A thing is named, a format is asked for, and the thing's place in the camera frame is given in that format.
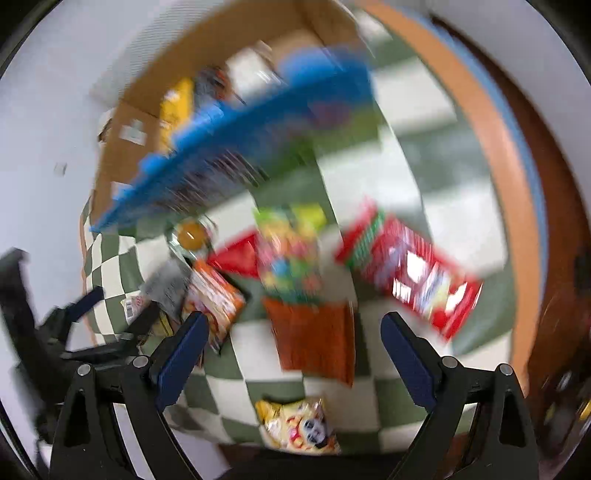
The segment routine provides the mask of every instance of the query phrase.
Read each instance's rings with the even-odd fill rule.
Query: yellow package
[[[182,79],[171,88],[160,103],[159,151],[168,154],[172,150],[171,137],[193,116],[193,81]]]
[[[285,405],[259,400],[255,410],[276,448],[306,455],[340,452],[336,436],[324,418],[320,398]]]

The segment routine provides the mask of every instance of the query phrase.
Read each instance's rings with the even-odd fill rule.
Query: orange ball
[[[186,250],[199,250],[209,237],[201,223],[190,220],[181,224],[177,238],[181,247]]]

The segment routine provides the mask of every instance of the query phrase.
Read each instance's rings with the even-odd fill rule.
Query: colorful candy bag
[[[448,340],[474,309],[482,288],[482,282],[374,205],[345,232],[336,259],[412,308]]]
[[[181,316],[186,320],[192,312],[203,312],[209,321],[209,345],[219,353],[245,303],[244,296],[237,288],[198,259],[193,265]]]
[[[259,400],[256,414],[277,448],[290,453],[330,455],[340,452],[320,398],[305,398],[282,405]]]
[[[318,204],[260,209],[258,272],[267,292],[284,301],[310,301],[321,282],[318,232],[326,224]]]

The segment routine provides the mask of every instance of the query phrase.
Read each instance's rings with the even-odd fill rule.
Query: white wall
[[[526,94],[554,135],[591,212],[591,85],[552,26],[525,0],[426,0]]]
[[[38,319],[82,292],[79,217],[98,161],[98,117],[106,110],[88,92],[121,46],[170,3],[63,0],[0,80],[0,254],[11,247],[29,252],[26,276]],[[67,163],[63,177],[53,173],[55,163]],[[35,433],[11,374],[17,360],[0,329],[0,398],[32,455]],[[208,475],[223,467],[210,445],[191,439],[184,445],[192,458],[211,463]]]

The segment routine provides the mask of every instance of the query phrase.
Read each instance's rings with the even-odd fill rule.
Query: orange snack bag
[[[203,312],[209,320],[209,345],[219,353],[232,324],[246,300],[242,293],[230,285],[214,268],[204,260],[193,264],[193,272],[182,317],[192,312]]]

